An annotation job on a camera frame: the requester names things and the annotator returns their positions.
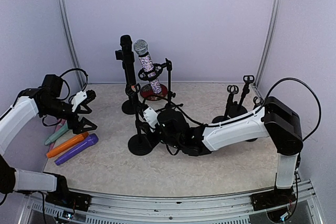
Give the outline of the purple-head microphone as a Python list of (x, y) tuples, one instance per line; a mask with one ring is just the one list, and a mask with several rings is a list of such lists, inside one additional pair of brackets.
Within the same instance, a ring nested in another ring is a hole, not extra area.
[(75, 147), (71, 148), (69, 151), (57, 158), (55, 160), (55, 164), (57, 166), (60, 166), (61, 164), (67, 162), (87, 148), (97, 144), (98, 140), (99, 138), (97, 137), (96, 133), (89, 134), (82, 142), (80, 142)]

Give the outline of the teal toy microphone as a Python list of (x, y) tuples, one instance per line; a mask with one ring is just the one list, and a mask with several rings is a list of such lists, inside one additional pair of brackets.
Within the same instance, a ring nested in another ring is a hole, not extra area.
[(48, 139), (45, 140), (45, 145), (48, 146), (51, 143), (54, 143), (56, 140), (58, 140), (61, 136), (63, 136), (65, 133), (69, 131), (67, 123), (57, 126), (55, 129), (55, 132), (48, 137)]

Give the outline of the pink toy microphone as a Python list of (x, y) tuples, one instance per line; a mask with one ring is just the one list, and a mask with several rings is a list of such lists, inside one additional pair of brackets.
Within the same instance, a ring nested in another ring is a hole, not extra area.
[(53, 149), (55, 141), (58, 140), (68, 131), (67, 121), (62, 120), (57, 126), (54, 133), (48, 138), (49, 149)]

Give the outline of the orange toy microphone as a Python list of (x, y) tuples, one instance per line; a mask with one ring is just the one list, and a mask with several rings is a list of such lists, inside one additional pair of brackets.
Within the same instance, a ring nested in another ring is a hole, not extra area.
[(58, 154), (68, 150), (69, 148), (71, 148), (71, 147), (75, 146), (76, 144), (82, 142), (88, 135), (89, 135), (89, 132), (84, 132), (84, 133), (75, 135), (74, 137), (70, 138), (69, 140), (65, 141), (64, 143), (60, 144), (56, 148), (53, 148), (51, 151), (49, 151), (46, 154), (47, 158), (55, 157)]

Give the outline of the black round-base mic stand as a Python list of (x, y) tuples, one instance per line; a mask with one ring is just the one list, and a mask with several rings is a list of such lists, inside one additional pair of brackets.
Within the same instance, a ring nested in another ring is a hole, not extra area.
[[(117, 60), (122, 61), (122, 50), (116, 50), (115, 51), (115, 56)], [(141, 86), (139, 83), (136, 82), (136, 85), (130, 86), (127, 84), (127, 75), (125, 74), (125, 79), (126, 79), (126, 86), (125, 86), (125, 93), (128, 96), (128, 100), (123, 102), (122, 104), (122, 112), (127, 114), (127, 115), (134, 115), (136, 113), (136, 107), (137, 103), (139, 101), (138, 93), (141, 89)]]

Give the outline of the black microphone orange tip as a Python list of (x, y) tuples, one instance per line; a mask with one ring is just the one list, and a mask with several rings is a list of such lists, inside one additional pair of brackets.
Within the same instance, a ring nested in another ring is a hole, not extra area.
[(123, 35), (120, 38), (120, 46), (122, 50), (122, 61), (124, 64), (125, 74), (127, 75), (127, 84), (136, 85), (136, 77), (134, 70), (134, 53), (132, 51), (132, 40), (130, 35)]

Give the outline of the black stand for orange mic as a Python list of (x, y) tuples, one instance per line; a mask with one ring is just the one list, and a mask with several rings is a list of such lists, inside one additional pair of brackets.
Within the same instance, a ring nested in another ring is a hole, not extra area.
[(216, 116), (212, 120), (212, 123), (218, 123), (218, 122), (222, 122), (222, 121), (225, 121), (225, 120), (228, 119), (228, 114), (229, 114), (229, 111), (230, 111), (230, 107), (234, 103), (233, 102), (234, 95), (236, 95), (239, 92), (239, 87), (237, 85), (229, 85), (227, 87), (227, 92), (229, 93), (229, 95), (228, 95), (228, 98), (227, 98), (224, 115)]

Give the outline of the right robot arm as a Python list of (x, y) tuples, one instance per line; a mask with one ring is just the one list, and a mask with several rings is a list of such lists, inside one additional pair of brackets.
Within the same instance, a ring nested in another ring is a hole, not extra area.
[(275, 189), (269, 192), (273, 205), (289, 196), (303, 139), (299, 115), (275, 97), (250, 112), (225, 121), (191, 127), (181, 111), (166, 108), (160, 113), (141, 103), (141, 117), (152, 136), (189, 156), (210, 154), (236, 143), (270, 137), (278, 153)]

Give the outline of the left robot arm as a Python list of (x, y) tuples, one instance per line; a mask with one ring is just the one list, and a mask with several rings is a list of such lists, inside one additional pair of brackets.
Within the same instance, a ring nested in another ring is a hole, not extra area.
[(43, 191), (52, 194), (66, 206), (73, 201), (73, 193), (67, 188), (64, 176), (11, 167), (3, 157), (11, 142), (35, 117), (52, 116), (66, 120), (74, 134), (97, 129), (97, 125), (85, 116), (92, 112), (89, 107), (96, 97), (93, 90), (82, 89), (70, 102), (60, 97), (65, 80), (62, 76), (47, 74), (38, 88), (22, 90), (14, 103), (1, 116), (1, 193)]

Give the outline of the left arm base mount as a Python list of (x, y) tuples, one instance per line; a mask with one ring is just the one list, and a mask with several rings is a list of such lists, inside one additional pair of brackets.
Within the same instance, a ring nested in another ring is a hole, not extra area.
[(88, 194), (77, 193), (74, 191), (50, 192), (47, 193), (45, 201), (57, 206), (72, 210), (88, 211), (91, 203), (91, 196)]

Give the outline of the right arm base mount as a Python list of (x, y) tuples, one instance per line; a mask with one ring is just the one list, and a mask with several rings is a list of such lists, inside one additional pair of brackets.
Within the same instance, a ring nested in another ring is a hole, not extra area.
[(273, 189), (251, 195), (251, 203), (254, 211), (278, 207), (296, 201), (297, 197), (292, 188)]

